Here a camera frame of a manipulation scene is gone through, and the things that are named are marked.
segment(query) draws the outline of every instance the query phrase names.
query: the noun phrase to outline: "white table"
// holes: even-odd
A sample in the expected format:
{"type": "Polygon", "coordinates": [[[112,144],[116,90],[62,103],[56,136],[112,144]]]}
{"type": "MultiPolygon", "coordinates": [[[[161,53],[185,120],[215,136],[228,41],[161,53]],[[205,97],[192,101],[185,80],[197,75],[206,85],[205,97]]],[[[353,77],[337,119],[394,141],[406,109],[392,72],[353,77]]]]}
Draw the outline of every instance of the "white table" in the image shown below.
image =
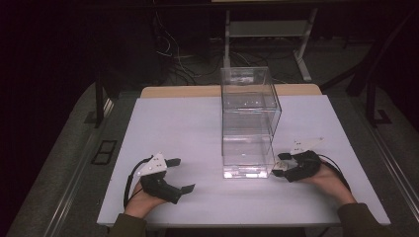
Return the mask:
{"type": "MultiPolygon", "coordinates": [[[[326,96],[280,96],[283,114],[274,153],[289,152],[295,139],[324,137],[314,151],[332,158],[359,202],[377,221],[389,224],[326,96]]],[[[222,175],[220,97],[141,98],[133,109],[98,223],[112,226],[123,212],[126,178],[140,160],[162,151],[181,158],[165,180],[180,188],[196,184],[178,204],[166,203],[148,216],[150,227],[338,225],[337,206],[317,188],[270,176],[226,180],[222,175]]]]}

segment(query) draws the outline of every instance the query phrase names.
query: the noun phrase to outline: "dark sleeve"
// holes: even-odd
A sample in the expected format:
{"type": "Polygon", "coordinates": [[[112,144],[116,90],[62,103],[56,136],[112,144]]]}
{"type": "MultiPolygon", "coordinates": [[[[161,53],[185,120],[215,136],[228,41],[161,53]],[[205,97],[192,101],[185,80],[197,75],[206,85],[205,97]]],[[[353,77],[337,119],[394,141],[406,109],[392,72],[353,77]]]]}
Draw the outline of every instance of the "dark sleeve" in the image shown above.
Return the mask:
{"type": "Polygon", "coordinates": [[[364,203],[342,205],[338,209],[344,237],[394,237],[388,228],[380,225],[364,203]]]}
{"type": "Polygon", "coordinates": [[[109,237],[142,237],[145,236],[146,221],[126,214],[118,215],[109,237]]]}

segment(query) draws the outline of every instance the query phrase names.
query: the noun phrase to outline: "wire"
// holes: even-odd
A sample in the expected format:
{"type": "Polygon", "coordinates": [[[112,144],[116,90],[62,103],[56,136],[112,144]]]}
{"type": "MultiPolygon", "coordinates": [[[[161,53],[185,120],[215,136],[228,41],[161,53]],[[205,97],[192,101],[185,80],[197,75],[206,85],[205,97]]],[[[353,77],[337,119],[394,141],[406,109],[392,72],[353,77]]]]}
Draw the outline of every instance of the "wire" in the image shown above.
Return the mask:
{"type": "Polygon", "coordinates": [[[190,57],[193,57],[194,55],[191,55],[191,54],[189,54],[189,55],[183,55],[183,56],[179,56],[179,57],[181,57],[181,58],[190,58],[190,57]]]}
{"type": "Polygon", "coordinates": [[[131,184],[132,184],[133,174],[135,174],[136,169],[138,169],[138,167],[139,167],[140,165],[144,164],[145,162],[150,161],[150,160],[151,160],[151,158],[153,158],[153,156],[151,156],[150,158],[147,158],[147,159],[143,159],[142,161],[138,162],[138,164],[136,164],[136,165],[133,167],[133,169],[132,169],[132,171],[131,171],[130,175],[128,176],[127,181],[126,181],[126,190],[125,190],[125,192],[124,192],[124,208],[127,206],[128,202],[129,202],[129,198],[128,198],[128,196],[129,196],[130,186],[131,186],[131,184]]]}
{"type": "Polygon", "coordinates": [[[170,49],[170,46],[171,46],[170,41],[167,38],[164,38],[164,37],[160,37],[160,38],[163,38],[163,39],[165,39],[167,41],[167,44],[168,45],[167,45],[166,51],[164,51],[164,52],[168,52],[169,49],[170,49]]]}
{"type": "Polygon", "coordinates": [[[299,84],[300,82],[298,81],[298,80],[296,80],[296,79],[294,79],[293,77],[296,75],[296,72],[294,73],[294,74],[289,74],[289,73],[286,73],[286,72],[277,72],[277,73],[275,73],[273,76],[272,76],[272,78],[274,78],[273,80],[276,80],[276,81],[280,81],[280,79],[277,79],[276,77],[278,76],[278,74],[283,74],[284,75],[284,77],[285,77],[285,79],[289,79],[289,80],[292,80],[294,83],[296,83],[296,84],[299,84]]]}
{"type": "MultiPolygon", "coordinates": [[[[192,76],[192,75],[190,75],[188,72],[187,72],[187,70],[185,69],[185,67],[183,66],[183,64],[182,64],[182,61],[181,61],[181,56],[180,56],[180,46],[178,45],[178,43],[176,42],[176,40],[165,30],[165,29],[163,29],[163,31],[167,34],[167,36],[169,36],[170,37],[170,39],[172,39],[172,41],[176,44],[176,47],[177,47],[177,59],[178,59],[178,62],[179,62],[179,66],[180,66],[180,68],[182,69],[182,71],[185,73],[185,74],[187,74],[188,75],[188,77],[190,77],[191,78],[191,80],[194,82],[194,84],[196,85],[197,84],[197,82],[194,80],[194,78],[193,77],[196,77],[196,75],[195,75],[195,73],[193,72],[193,71],[191,71],[194,75],[192,76]]],[[[160,53],[160,54],[162,54],[162,55],[165,55],[165,56],[169,56],[169,54],[163,54],[163,53],[161,53],[161,52],[158,52],[157,51],[157,53],[160,53]]],[[[185,77],[183,77],[184,79],[185,79],[185,82],[187,83],[187,85],[189,85],[189,82],[188,82],[188,80],[185,78],[185,77]]]]}
{"type": "Polygon", "coordinates": [[[181,61],[181,56],[180,56],[180,47],[179,47],[179,44],[176,42],[176,40],[172,37],[172,35],[170,35],[168,32],[167,32],[167,30],[166,30],[166,28],[163,26],[163,24],[161,23],[161,20],[160,20],[160,16],[158,15],[158,12],[156,11],[155,12],[155,16],[156,16],[156,19],[157,19],[157,23],[160,25],[160,28],[164,31],[164,33],[166,33],[167,34],[167,36],[169,36],[170,37],[170,39],[172,39],[172,41],[176,44],[176,47],[177,47],[177,54],[178,54],[178,56],[177,56],[177,59],[178,59],[178,61],[179,61],[179,65],[181,66],[181,68],[182,68],[182,70],[185,72],[185,73],[187,73],[186,72],[186,70],[185,70],[185,68],[184,68],[184,66],[182,65],[182,61],[181,61]]]}
{"type": "Polygon", "coordinates": [[[161,52],[161,51],[156,51],[158,54],[161,54],[161,55],[163,55],[163,56],[168,56],[168,57],[171,57],[172,56],[172,53],[170,53],[170,54],[167,54],[167,53],[164,53],[164,52],[161,52]]]}
{"type": "Polygon", "coordinates": [[[222,60],[222,54],[218,58],[218,60],[217,60],[217,62],[215,64],[215,67],[211,71],[209,71],[209,72],[197,74],[196,72],[194,72],[192,69],[190,69],[189,67],[187,67],[185,65],[183,65],[183,69],[184,70],[182,70],[182,71],[184,71],[184,73],[186,73],[190,77],[190,79],[194,82],[195,85],[198,85],[198,83],[196,82],[195,78],[212,75],[219,68],[219,64],[220,64],[221,60],[222,60]]]}
{"type": "Polygon", "coordinates": [[[179,68],[175,67],[175,73],[176,73],[176,72],[184,73],[184,74],[187,76],[187,78],[189,78],[189,79],[192,81],[192,83],[193,83],[194,85],[197,85],[197,81],[195,81],[194,77],[193,77],[193,76],[191,76],[189,73],[187,73],[185,70],[179,70],[179,68]]]}
{"type": "MultiPolygon", "coordinates": [[[[249,40],[249,41],[245,41],[244,42],[244,45],[246,45],[246,44],[248,44],[248,42],[252,42],[253,41],[253,39],[251,39],[251,40],[249,40]]],[[[276,53],[276,52],[278,52],[279,51],[279,49],[281,48],[281,46],[282,46],[282,44],[279,44],[278,42],[276,42],[276,46],[274,47],[274,49],[271,49],[270,51],[269,51],[269,53],[268,53],[268,55],[266,55],[266,56],[262,56],[262,55],[260,55],[260,54],[258,54],[258,53],[256,53],[256,55],[255,54],[252,54],[252,53],[249,53],[249,52],[246,52],[246,53],[248,53],[248,54],[250,54],[250,55],[252,55],[252,56],[254,56],[254,57],[257,57],[257,58],[260,58],[261,60],[258,60],[258,61],[255,61],[255,63],[258,63],[258,62],[261,62],[261,61],[265,61],[265,62],[267,62],[267,60],[268,59],[285,59],[285,58],[287,58],[287,57],[290,57],[290,56],[292,56],[293,55],[293,52],[291,52],[291,53],[289,53],[289,54],[287,54],[287,55],[285,55],[285,56],[280,56],[280,57],[270,57],[273,53],[276,53]]],[[[297,46],[297,44],[294,42],[294,43],[292,43],[291,44],[291,46],[293,47],[293,48],[295,48],[296,46],[297,46]]]]}
{"type": "Polygon", "coordinates": [[[230,54],[230,60],[231,63],[234,63],[236,66],[240,67],[240,64],[244,64],[244,66],[250,66],[248,63],[246,63],[245,60],[243,60],[243,58],[239,57],[238,55],[231,53],[230,54]]]}
{"type": "Polygon", "coordinates": [[[189,81],[188,81],[188,79],[186,78],[186,77],[184,77],[184,76],[182,76],[182,75],[180,75],[180,74],[178,74],[177,73],[177,69],[176,68],[174,68],[175,69],[175,71],[172,71],[172,70],[168,70],[169,71],[169,73],[172,73],[172,74],[175,74],[175,76],[176,76],[176,82],[173,82],[173,80],[172,80],[172,78],[171,78],[171,81],[172,81],[172,84],[173,85],[177,85],[178,83],[177,83],[177,79],[178,79],[178,77],[180,77],[185,83],[186,83],[186,85],[187,86],[189,86],[189,81]]]}
{"type": "Polygon", "coordinates": [[[249,61],[240,53],[232,51],[231,53],[237,54],[238,56],[240,56],[241,58],[243,58],[243,60],[247,63],[248,66],[251,66],[251,64],[249,63],[249,61]]]}
{"type": "MultiPolygon", "coordinates": [[[[303,59],[299,58],[295,61],[297,67],[299,67],[300,64],[303,63],[303,59]]],[[[297,82],[299,84],[299,81],[295,80],[293,77],[299,72],[299,69],[295,69],[292,73],[286,73],[286,72],[277,72],[276,74],[273,75],[273,77],[275,78],[278,74],[283,74],[286,75],[288,79],[294,80],[295,82],[297,82]]]]}
{"type": "Polygon", "coordinates": [[[343,173],[342,173],[342,171],[341,171],[341,169],[339,168],[339,166],[338,166],[338,164],[336,164],[332,159],[330,159],[329,157],[327,157],[327,156],[325,156],[325,155],[320,155],[320,154],[317,154],[318,156],[321,156],[321,157],[323,157],[323,158],[326,158],[326,159],[328,159],[329,161],[331,161],[334,165],[335,165],[335,167],[336,167],[336,169],[338,169],[338,171],[341,173],[341,175],[343,175],[343,173]]]}
{"type": "Polygon", "coordinates": [[[128,202],[141,191],[142,191],[142,189],[139,189],[139,191],[135,192],[135,194],[132,194],[132,196],[129,198],[128,202]]]}

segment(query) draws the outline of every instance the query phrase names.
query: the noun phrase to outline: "clear acrylic box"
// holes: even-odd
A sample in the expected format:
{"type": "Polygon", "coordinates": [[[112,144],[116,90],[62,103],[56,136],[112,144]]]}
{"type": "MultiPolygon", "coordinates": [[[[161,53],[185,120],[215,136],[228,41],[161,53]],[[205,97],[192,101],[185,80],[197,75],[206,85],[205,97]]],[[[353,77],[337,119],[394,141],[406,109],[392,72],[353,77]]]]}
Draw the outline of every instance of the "clear acrylic box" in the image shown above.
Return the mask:
{"type": "Polygon", "coordinates": [[[268,178],[281,105],[268,67],[221,69],[224,178],[268,178]]]}

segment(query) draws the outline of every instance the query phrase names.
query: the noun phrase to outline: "hand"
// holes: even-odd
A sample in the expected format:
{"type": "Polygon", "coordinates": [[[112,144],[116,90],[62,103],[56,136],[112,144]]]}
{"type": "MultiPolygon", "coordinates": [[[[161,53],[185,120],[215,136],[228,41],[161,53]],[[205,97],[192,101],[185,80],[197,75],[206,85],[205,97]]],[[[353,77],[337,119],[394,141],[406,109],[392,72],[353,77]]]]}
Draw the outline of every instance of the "hand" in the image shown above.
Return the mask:
{"type": "Polygon", "coordinates": [[[130,198],[126,211],[124,214],[144,218],[154,207],[159,204],[167,202],[159,197],[153,197],[147,194],[141,187],[141,183],[138,181],[135,188],[132,191],[133,196],[130,198]]]}
{"type": "Polygon", "coordinates": [[[339,206],[357,202],[336,173],[323,164],[320,166],[320,170],[317,174],[310,178],[302,179],[301,181],[316,185],[328,195],[333,196],[339,206]]]}

